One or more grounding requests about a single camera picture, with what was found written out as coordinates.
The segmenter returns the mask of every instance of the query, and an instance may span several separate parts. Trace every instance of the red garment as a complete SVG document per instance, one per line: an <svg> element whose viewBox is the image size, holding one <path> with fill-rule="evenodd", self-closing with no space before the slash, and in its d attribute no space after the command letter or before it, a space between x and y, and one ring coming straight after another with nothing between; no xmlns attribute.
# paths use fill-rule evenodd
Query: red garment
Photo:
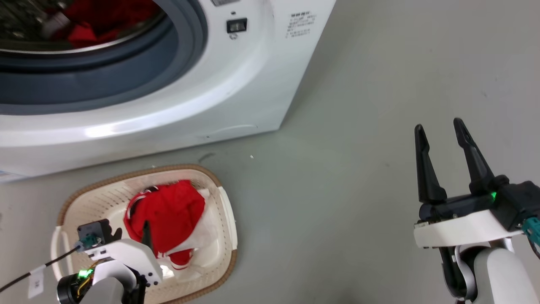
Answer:
<svg viewBox="0 0 540 304"><path fill-rule="evenodd" d="M162 257L163 253L180 245L191 235L203 214L205 200L190 181L157 186L156 189L155 192L147 190L132 198L124 215L124 224L130 238L140 242L144 223L148 221L154 255ZM187 265L191 251L184 250L168 256L174 264Z"/></svg>
<svg viewBox="0 0 540 304"><path fill-rule="evenodd" d="M158 10L153 0L75 0L63 11L75 24L67 40L76 48L109 42Z"/></svg>

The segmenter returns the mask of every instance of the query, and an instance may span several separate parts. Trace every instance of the washing machine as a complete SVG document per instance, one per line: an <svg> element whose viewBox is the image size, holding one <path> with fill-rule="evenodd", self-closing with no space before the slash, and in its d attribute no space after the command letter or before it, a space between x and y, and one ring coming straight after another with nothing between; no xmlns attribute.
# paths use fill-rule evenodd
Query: washing machine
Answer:
<svg viewBox="0 0 540 304"><path fill-rule="evenodd" d="M39 35L69 1L2 0L0 181L279 129L334 2L155 0L75 46Z"/></svg>

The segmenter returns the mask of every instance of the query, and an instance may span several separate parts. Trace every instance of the white cable tag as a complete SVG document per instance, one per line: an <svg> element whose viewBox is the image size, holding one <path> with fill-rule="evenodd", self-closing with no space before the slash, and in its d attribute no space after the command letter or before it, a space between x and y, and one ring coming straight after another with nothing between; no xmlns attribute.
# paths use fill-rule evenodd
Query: white cable tag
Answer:
<svg viewBox="0 0 540 304"><path fill-rule="evenodd" d="M30 285L28 286L28 299L32 299L36 295L43 292L44 275L43 270L45 265L41 265L38 268L30 272Z"/></svg>

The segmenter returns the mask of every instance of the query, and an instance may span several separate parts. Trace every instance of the yellow wire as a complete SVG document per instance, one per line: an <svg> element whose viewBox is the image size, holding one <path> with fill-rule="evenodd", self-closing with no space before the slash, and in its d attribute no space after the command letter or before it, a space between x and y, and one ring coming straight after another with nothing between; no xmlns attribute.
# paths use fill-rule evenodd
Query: yellow wire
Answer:
<svg viewBox="0 0 540 304"><path fill-rule="evenodd" d="M94 269L94 267L99 264L102 260L98 260L96 261L94 264L92 264L88 269ZM77 289L77 296L79 297L80 296L80 290L83 289L83 287L94 277L94 274L92 272L91 275L88 276L88 278L86 278L86 280L84 280L84 282L79 285L79 288Z"/></svg>

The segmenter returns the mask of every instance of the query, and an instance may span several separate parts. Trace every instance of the teal connector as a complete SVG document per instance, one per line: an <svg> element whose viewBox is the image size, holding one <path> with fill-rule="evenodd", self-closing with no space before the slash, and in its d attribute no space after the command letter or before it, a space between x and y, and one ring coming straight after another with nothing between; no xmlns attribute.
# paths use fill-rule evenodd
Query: teal connector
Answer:
<svg viewBox="0 0 540 304"><path fill-rule="evenodd" d="M529 240L540 246L540 220L538 218L530 217L526 219L521 230L525 232Z"/></svg>

